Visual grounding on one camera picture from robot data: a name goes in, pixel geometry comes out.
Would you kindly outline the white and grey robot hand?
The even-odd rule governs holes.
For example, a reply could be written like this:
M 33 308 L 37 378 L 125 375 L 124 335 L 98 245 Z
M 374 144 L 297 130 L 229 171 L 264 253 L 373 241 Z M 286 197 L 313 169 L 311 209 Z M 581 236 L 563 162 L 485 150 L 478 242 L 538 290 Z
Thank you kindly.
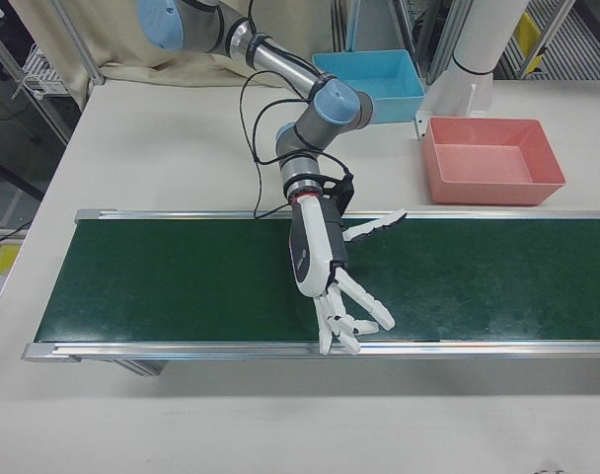
M 350 354 L 357 354 L 358 335 L 389 331 L 395 320 L 383 303 L 368 293 L 346 271 L 346 244 L 401 222 L 407 213 L 398 209 L 381 218 L 345 229 L 335 201 L 306 193 L 291 201 L 289 251 L 299 291 L 313 299 L 319 326 L 319 350 L 330 352 L 338 339 Z

